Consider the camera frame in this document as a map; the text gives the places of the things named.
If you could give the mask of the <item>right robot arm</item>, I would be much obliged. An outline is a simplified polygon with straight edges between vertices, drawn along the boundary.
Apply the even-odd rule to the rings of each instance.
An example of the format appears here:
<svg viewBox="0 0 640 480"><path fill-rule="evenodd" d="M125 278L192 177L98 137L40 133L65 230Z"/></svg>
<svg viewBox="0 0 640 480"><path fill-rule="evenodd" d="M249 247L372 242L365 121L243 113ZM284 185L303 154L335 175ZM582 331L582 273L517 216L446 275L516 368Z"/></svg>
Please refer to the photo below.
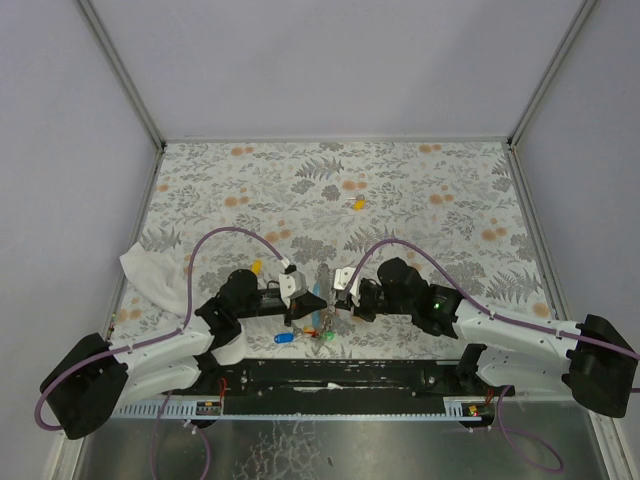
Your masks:
<svg viewBox="0 0 640 480"><path fill-rule="evenodd" d="M466 342L472 376L491 387L568 392L597 414L625 416L639 356L605 318L572 322L491 310L457 288L428 283L400 258L384 262L377 275L337 270L336 307L368 322L408 316L429 335Z"/></svg>

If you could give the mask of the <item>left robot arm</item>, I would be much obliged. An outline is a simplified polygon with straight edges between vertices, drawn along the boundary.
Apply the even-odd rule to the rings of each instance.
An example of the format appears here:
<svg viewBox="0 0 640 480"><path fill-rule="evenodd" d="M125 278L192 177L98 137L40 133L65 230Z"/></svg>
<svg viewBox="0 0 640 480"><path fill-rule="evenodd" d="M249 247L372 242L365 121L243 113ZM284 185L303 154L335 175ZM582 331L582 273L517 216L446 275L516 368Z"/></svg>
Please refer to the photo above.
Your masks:
<svg viewBox="0 0 640 480"><path fill-rule="evenodd" d="M205 391L218 381L220 368L246 358L242 320L280 315L290 325L326 306L292 267L276 287L265 289L252 271L235 270L185 324L130 341L83 337L41 383L36 423L76 440L121 407L173 390Z"/></svg>

